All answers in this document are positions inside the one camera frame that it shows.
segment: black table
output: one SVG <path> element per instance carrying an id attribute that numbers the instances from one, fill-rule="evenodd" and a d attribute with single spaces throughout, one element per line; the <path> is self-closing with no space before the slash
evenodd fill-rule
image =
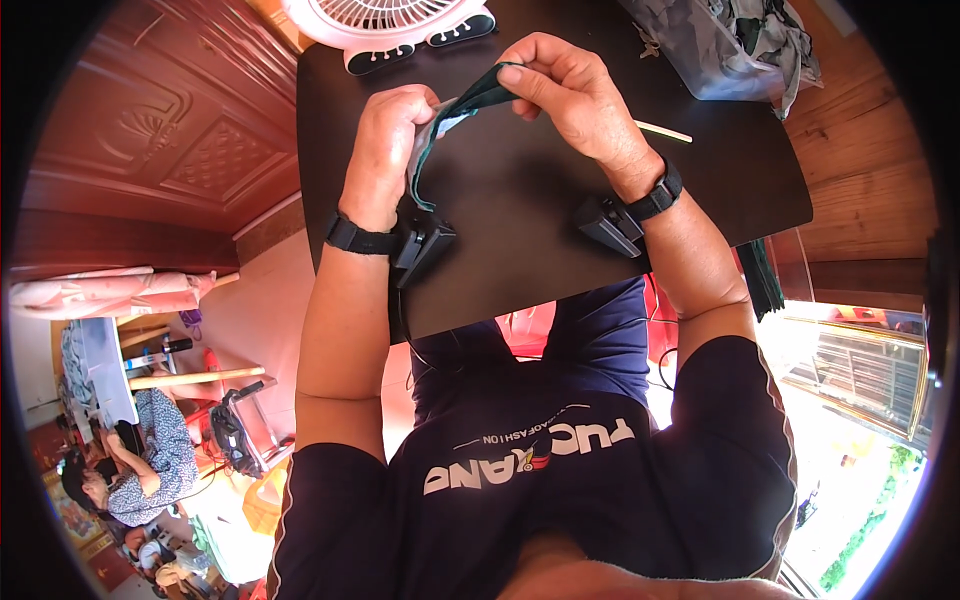
<path id="1" fill-rule="evenodd" d="M 534 31 L 599 54 L 634 118 L 693 136 L 684 144 L 646 133 L 731 246 L 813 218 L 800 165 L 770 105 L 693 98 L 666 58 L 639 57 L 643 44 L 615 0 L 490 0 L 487 6 L 499 33 L 445 48 L 423 45 L 413 57 L 360 78 L 347 73 L 339 50 L 317 44 L 300 57 L 300 181 L 315 268 L 367 98 L 411 83 L 430 85 L 441 100 L 457 96 Z M 438 142 L 420 180 L 420 194 L 437 204 L 458 239 L 441 264 L 404 292 L 411 337 L 649 272 L 645 255 L 620 256 L 570 223 L 587 195 L 609 189 L 600 168 L 569 148 L 545 114 L 525 123 L 500 105 L 458 125 Z M 391 330 L 394 343 L 401 342 L 396 305 Z"/>

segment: black wrist strap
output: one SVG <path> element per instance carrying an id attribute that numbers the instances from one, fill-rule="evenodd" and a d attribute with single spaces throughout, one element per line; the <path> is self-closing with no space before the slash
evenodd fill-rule
<path id="1" fill-rule="evenodd" d="M 398 239 L 393 233 L 361 229 L 339 210 L 330 215 L 326 226 L 327 244 L 355 254 L 393 254 Z"/>
<path id="2" fill-rule="evenodd" d="M 663 157 L 663 164 L 663 175 L 654 184 L 654 189 L 638 201 L 627 204 L 627 212 L 637 222 L 659 215 L 680 198 L 680 192 L 684 189 L 680 173 L 666 156 Z"/>

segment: black t-shirt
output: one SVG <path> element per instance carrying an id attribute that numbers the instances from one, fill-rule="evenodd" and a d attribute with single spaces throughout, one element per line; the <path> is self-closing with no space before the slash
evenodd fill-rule
<path id="1" fill-rule="evenodd" d="M 774 578 L 795 460 L 756 344 L 694 352 L 672 417 L 657 431 L 625 396 L 505 386 L 418 427 L 387 467 L 309 445 L 290 469 L 276 598 L 494 598 L 543 529 L 648 577 Z"/>

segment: pink fan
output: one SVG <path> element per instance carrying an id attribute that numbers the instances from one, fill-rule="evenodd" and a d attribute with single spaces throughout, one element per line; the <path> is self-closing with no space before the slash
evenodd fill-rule
<path id="1" fill-rule="evenodd" d="M 431 46 L 485 36 L 496 20 L 485 0 L 283 0 L 283 10 L 307 36 L 341 48 L 351 75 L 405 59 L 417 44 Z"/>

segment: wooden door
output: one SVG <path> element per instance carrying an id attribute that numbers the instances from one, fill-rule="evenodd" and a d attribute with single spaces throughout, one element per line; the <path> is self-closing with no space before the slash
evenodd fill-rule
<path id="1" fill-rule="evenodd" d="M 234 233 L 300 189 L 297 58 L 243 0 L 124 0 L 69 76 L 24 207 Z"/>

